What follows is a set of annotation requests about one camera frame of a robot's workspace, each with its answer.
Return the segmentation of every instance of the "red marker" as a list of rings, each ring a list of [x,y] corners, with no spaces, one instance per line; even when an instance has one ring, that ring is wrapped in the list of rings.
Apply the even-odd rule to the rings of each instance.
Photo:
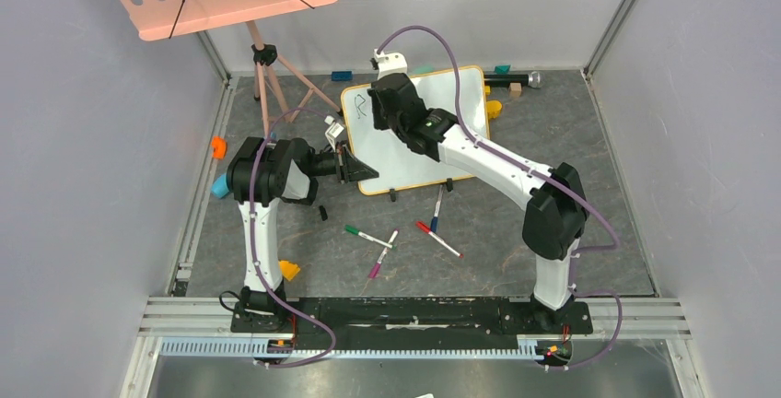
[[[455,249],[451,248],[449,244],[447,244],[443,239],[441,239],[437,234],[431,231],[431,229],[428,228],[428,226],[425,225],[422,221],[416,221],[415,225],[420,228],[423,232],[430,235],[434,240],[436,240],[439,244],[445,247],[450,252],[453,252],[456,254],[457,257],[463,258],[463,254],[456,251]]]

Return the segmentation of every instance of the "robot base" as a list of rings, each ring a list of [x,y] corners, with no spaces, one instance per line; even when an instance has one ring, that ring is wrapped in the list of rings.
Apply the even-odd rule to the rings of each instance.
[[[569,326],[571,334],[593,334],[589,305],[570,297],[559,310],[550,310],[531,297],[529,302],[503,303],[502,329],[511,334],[561,334]]]
[[[279,285],[274,292],[280,299],[286,299],[285,284]],[[233,309],[230,332],[234,334],[264,334],[290,332],[292,322],[288,321],[290,312],[276,304],[265,292],[257,292],[244,287],[239,292],[239,301]]]

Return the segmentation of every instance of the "white wall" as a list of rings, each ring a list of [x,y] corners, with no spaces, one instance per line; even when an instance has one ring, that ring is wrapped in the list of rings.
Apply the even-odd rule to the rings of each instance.
[[[194,36],[142,42],[119,0],[0,10],[0,396],[116,396],[218,80]]]
[[[308,72],[369,70],[372,50],[396,29],[427,25],[462,64],[517,69],[585,65],[621,0],[339,0],[259,21],[266,43]],[[252,69],[251,39],[236,25],[210,31],[228,69]],[[392,46],[415,68],[448,65],[437,41],[420,33]]]
[[[596,92],[659,284],[716,397],[777,396],[781,7],[638,0]]]

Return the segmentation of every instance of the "dry erase marker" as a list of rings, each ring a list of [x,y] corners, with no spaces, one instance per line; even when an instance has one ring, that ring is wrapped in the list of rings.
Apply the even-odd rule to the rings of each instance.
[[[394,229],[393,235],[390,236],[390,240],[388,240],[388,243],[393,244],[393,241],[396,240],[397,235],[399,235],[399,230]],[[375,276],[377,276],[377,273],[379,272],[379,266],[382,264],[382,260],[385,259],[385,255],[388,254],[388,251],[389,251],[388,248],[382,250],[382,253],[379,255],[377,262],[374,263],[374,267],[371,268],[371,272],[368,273],[369,278],[374,278]]]
[[[374,237],[372,237],[372,236],[370,236],[368,234],[365,234],[365,233],[361,232],[360,230],[358,230],[357,228],[353,228],[350,225],[344,225],[344,230],[346,230],[347,232],[349,232],[349,233],[351,233],[353,235],[357,235],[358,237],[360,237],[362,239],[373,241],[373,242],[375,242],[377,244],[381,244],[381,245],[385,246],[386,248],[393,248],[392,244],[386,243],[385,241],[380,240],[380,239],[375,239]]]
[[[417,227],[419,227],[419,228],[420,228],[420,230],[422,230],[422,231],[423,231],[423,232],[425,232],[426,234],[430,235],[430,236],[431,236],[431,238],[433,238],[433,239],[434,239],[434,240],[436,240],[436,241],[437,241],[439,244],[441,244],[442,246],[444,246],[444,247],[445,247],[445,249],[447,249],[447,250],[448,250],[448,251],[450,251],[450,252],[453,252],[453,253],[455,253],[455,254],[456,254],[456,256],[457,256],[457,257],[459,257],[459,258],[463,258],[463,253],[461,253],[461,252],[458,252],[458,251],[456,251],[455,249],[451,248],[449,244],[447,244],[447,243],[446,243],[446,242],[445,242],[443,239],[441,239],[441,238],[440,238],[440,237],[439,237],[437,234],[435,234],[434,232],[432,232],[432,231],[431,231],[431,229],[429,229],[429,228],[428,228],[428,226],[426,226],[424,222],[422,222],[422,221],[416,221],[416,222],[415,222],[415,224],[417,225]]]
[[[439,195],[437,196],[437,204],[434,206],[434,217],[431,218],[431,228],[432,232],[437,232],[437,222],[439,221],[439,206],[442,205],[442,194],[445,192],[445,185],[440,184],[439,185]]]

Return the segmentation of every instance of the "orange toy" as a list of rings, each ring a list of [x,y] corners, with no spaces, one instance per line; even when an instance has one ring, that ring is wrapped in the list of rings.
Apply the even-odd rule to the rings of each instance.
[[[212,151],[212,157],[221,160],[225,158],[225,153],[227,152],[227,142],[222,137],[214,137],[212,138],[212,148],[214,149]]]

